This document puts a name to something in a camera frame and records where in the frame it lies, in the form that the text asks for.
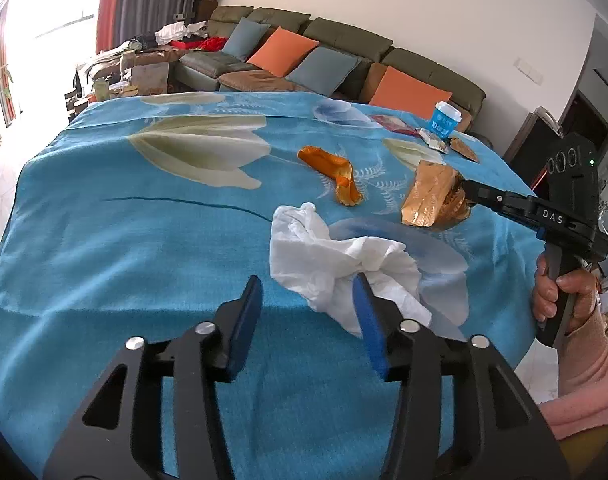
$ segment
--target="hand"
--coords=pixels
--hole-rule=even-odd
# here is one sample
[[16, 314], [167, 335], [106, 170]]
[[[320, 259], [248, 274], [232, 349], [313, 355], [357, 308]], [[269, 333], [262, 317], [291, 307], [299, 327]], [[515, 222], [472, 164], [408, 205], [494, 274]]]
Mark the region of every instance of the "hand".
[[584, 269], [572, 270], [559, 276], [554, 282], [548, 277], [548, 263], [544, 253], [538, 256], [538, 268], [535, 271], [535, 286], [531, 296], [533, 316], [538, 321], [555, 316], [558, 308], [558, 292], [561, 289], [569, 294], [577, 293], [573, 317], [568, 323], [566, 333], [580, 328], [591, 317], [595, 309], [597, 283], [595, 277]]

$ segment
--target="white cup lid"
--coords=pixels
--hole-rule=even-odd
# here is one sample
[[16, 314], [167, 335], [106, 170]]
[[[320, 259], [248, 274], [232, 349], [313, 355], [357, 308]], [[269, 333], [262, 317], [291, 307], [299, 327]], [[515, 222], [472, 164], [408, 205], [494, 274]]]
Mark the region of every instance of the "white cup lid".
[[460, 122], [462, 120], [462, 112], [454, 106], [449, 105], [446, 101], [440, 101], [435, 105], [435, 108], [454, 121]]

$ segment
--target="blue gripper pad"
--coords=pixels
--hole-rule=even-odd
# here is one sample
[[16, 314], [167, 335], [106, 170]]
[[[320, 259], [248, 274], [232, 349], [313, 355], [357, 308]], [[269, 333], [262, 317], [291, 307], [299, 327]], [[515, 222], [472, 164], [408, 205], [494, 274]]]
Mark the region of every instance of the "blue gripper pad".
[[263, 303], [261, 280], [252, 275], [239, 300], [241, 309], [230, 337], [228, 373], [234, 378], [244, 367]]
[[353, 280], [353, 305], [366, 345], [366, 353], [373, 369], [386, 380], [390, 368], [386, 358], [386, 335], [375, 314], [375, 301], [366, 276], [357, 274]]

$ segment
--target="white wall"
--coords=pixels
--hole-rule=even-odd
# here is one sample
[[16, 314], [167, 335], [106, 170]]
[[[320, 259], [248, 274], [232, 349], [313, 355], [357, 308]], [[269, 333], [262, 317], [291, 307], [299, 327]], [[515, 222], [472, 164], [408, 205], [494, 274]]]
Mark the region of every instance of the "white wall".
[[[537, 106], [558, 118], [577, 82], [593, 31], [585, 0], [219, 0], [276, 7], [349, 23], [444, 64], [487, 94], [474, 130], [505, 152]], [[542, 86], [513, 66], [517, 57]]]

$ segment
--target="person's arm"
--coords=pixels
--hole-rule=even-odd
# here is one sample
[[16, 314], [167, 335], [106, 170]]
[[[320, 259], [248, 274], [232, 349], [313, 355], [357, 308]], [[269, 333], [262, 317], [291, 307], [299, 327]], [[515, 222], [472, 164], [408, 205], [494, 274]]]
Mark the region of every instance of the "person's arm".
[[556, 283], [547, 272], [546, 258], [540, 254], [532, 293], [535, 319], [543, 321], [555, 316], [558, 287], [564, 292], [577, 294], [569, 332], [559, 351], [558, 390], [561, 397], [608, 375], [608, 340], [602, 316], [595, 308], [597, 288], [594, 276], [577, 269], [560, 276]]

